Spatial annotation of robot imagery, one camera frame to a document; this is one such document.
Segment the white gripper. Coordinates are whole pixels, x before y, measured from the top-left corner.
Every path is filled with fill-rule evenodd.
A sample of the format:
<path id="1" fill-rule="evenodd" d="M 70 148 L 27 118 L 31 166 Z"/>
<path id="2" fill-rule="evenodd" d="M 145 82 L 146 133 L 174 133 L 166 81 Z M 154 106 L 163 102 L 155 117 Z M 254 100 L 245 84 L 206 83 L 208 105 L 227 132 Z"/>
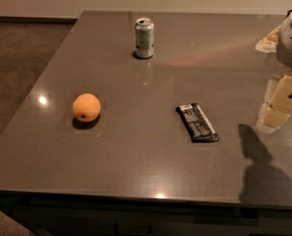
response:
<path id="1" fill-rule="evenodd" d="M 292 68 L 292 11 L 281 24 L 276 53 L 279 62 Z M 291 114 L 292 74 L 271 78 L 265 89 L 257 129 L 262 133 L 272 134 L 281 128 Z"/>

